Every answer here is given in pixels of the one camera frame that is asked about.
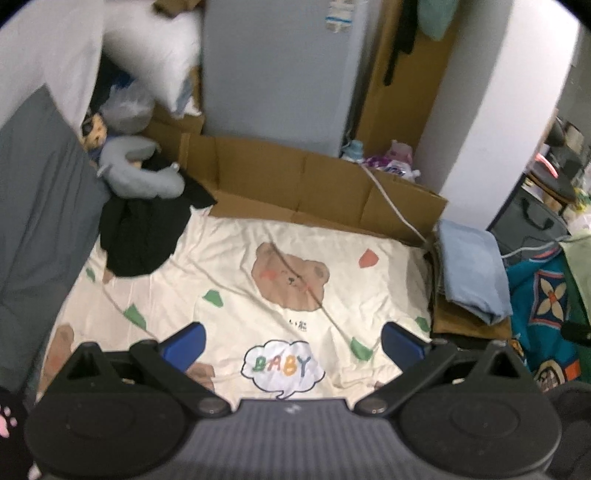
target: cloud shaped speech bubble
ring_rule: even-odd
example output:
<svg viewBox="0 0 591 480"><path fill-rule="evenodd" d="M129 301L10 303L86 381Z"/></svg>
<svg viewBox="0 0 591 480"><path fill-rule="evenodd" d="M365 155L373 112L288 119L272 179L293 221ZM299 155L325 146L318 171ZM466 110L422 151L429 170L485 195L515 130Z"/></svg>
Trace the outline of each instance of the cloud shaped speech bubble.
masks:
<svg viewBox="0 0 591 480"><path fill-rule="evenodd" d="M262 391L279 392L278 400L312 390L324 378L310 344L300 341L269 340L252 347L244 356L241 373Z"/></svg>

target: black round disc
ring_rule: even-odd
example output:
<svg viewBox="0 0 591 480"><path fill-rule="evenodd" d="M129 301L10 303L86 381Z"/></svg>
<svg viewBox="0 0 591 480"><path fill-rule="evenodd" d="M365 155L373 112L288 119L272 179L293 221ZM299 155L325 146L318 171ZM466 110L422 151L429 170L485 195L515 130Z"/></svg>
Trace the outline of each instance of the black round disc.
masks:
<svg viewBox="0 0 591 480"><path fill-rule="evenodd" d="M551 459L560 420L541 395L456 388L419 393L402 409L402 439L426 462L469 478L511 478Z"/></svg>
<svg viewBox="0 0 591 480"><path fill-rule="evenodd" d="M186 421L172 397L144 385L120 393L46 395L25 436L37 463L75 478L128 477L163 463Z"/></svg>

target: gray gripper base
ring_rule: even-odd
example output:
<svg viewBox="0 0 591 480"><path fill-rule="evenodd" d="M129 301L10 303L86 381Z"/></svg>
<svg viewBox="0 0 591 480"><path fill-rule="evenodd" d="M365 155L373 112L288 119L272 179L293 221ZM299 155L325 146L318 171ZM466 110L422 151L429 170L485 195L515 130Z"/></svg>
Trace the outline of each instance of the gray gripper base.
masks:
<svg viewBox="0 0 591 480"><path fill-rule="evenodd" d="M201 421L168 463L134 480L459 478L417 458L386 420L358 417L344 400L243 400L235 414Z"/></svg>

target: pink paw print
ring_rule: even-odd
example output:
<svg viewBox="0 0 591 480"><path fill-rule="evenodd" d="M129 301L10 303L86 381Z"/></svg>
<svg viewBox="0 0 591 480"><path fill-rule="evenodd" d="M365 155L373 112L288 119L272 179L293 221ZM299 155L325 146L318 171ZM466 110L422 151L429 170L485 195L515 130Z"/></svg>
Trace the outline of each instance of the pink paw print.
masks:
<svg viewBox="0 0 591 480"><path fill-rule="evenodd" d="M11 414L12 412L10 411L10 408L4 407L4 409L2 409L2 407L0 407L0 437L6 439L9 438L9 427L16 428L16 426L18 425L16 418L11 417Z"/></svg>

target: blue folded clothing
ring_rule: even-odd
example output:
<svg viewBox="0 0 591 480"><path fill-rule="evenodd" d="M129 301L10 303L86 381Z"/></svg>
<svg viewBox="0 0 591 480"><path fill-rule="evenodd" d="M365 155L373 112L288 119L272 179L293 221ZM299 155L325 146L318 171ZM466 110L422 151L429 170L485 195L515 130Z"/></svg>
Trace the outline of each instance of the blue folded clothing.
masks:
<svg viewBox="0 0 591 480"><path fill-rule="evenodd" d="M440 220L439 242L447 301L488 325L513 314L509 281L490 232Z"/></svg>

